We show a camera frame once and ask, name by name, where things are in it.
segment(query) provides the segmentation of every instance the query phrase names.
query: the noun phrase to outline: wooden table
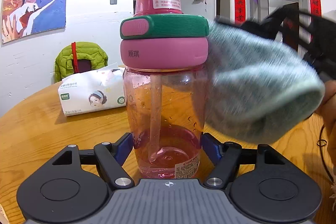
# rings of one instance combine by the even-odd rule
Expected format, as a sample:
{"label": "wooden table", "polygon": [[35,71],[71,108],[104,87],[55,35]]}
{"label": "wooden table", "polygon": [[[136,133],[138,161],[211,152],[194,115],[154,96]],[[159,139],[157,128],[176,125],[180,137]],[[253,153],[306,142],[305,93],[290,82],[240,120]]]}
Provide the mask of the wooden table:
{"label": "wooden table", "polygon": [[[130,130],[125,107],[65,117],[57,93],[59,85],[51,85],[28,97],[0,118],[0,204],[11,224],[24,221],[16,202],[18,186],[58,151],[69,144],[90,149],[103,141],[115,142]],[[322,124],[322,119],[313,115],[272,146],[319,184],[323,201],[315,221],[328,224],[336,223],[336,213],[332,212],[333,200],[329,198],[332,195],[331,182],[323,169],[316,145]],[[232,140],[244,148],[256,148],[253,144],[228,138],[209,126],[204,131],[221,142]],[[331,167],[325,147],[323,150],[327,165]],[[134,151],[123,167],[135,181],[138,180],[140,174]],[[83,168],[96,173],[95,166]],[[212,163],[202,152],[197,177],[203,180],[212,168]],[[253,165],[242,166],[240,173],[252,168]]]}

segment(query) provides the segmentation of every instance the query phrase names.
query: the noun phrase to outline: door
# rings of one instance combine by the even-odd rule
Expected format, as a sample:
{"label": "door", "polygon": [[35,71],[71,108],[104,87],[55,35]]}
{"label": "door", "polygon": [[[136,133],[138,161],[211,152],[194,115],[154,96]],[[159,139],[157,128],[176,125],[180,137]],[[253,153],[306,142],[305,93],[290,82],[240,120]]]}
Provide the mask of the door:
{"label": "door", "polygon": [[[284,7],[288,7],[288,8],[291,8],[291,9],[298,10],[299,9],[299,3],[294,2],[294,3],[291,3],[291,4],[284,5]],[[297,18],[295,18],[295,20],[298,22],[299,19],[300,19],[300,15],[297,14]],[[290,28],[292,31],[296,32],[297,35],[299,35],[299,25],[298,24],[294,24],[292,21],[289,21],[289,20],[285,19],[283,21],[283,26]],[[295,51],[298,51],[298,44],[297,44],[297,42],[295,42],[295,40],[290,35],[283,34],[282,42],[284,44],[287,44],[289,47],[291,47]]]}

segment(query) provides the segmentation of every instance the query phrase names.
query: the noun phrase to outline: black cable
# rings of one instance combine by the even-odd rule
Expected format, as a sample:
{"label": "black cable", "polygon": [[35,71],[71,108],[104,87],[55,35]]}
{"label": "black cable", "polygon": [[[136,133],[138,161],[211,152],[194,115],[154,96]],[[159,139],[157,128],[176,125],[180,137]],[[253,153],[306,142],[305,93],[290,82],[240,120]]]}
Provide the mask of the black cable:
{"label": "black cable", "polygon": [[320,137],[319,137],[319,140],[317,141],[317,146],[320,148],[321,160],[322,160],[323,167],[324,167],[325,171],[327,172],[327,175],[328,175],[329,179],[331,180],[331,182],[334,182],[334,178],[331,175],[331,173],[330,173],[330,171],[329,171],[329,169],[328,169],[328,167],[327,167],[327,165],[324,161],[324,157],[323,157],[322,147],[327,145],[327,141],[322,139],[323,129],[324,129],[324,125],[321,128]]}

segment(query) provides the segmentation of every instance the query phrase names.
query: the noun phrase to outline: water bottle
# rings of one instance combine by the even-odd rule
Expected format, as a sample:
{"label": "water bottle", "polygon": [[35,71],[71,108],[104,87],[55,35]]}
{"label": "water bottle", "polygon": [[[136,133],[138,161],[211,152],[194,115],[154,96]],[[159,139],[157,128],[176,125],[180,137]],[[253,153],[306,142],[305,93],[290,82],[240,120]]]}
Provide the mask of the water bottle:
{"label": "water bottle", "polygon": [[[145,10],[124,20],[120,34],[138,167],[147,178],[191,178],[205,121],[209,26],[203,17],[175,13],[179,0],[137,1]],[[141,2],[152,3],[151,9]]]}

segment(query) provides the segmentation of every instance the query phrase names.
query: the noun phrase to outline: straw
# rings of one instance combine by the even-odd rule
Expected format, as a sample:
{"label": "straw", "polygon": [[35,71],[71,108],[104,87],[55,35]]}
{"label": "straw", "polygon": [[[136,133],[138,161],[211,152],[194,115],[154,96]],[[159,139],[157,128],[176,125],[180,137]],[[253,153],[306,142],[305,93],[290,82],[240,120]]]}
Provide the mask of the straw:
{"label": "straw", "polygon": [[156,160],[161,128],[162,82],[160,75],[151,75],[151,129],[148,149],[149,161]]}

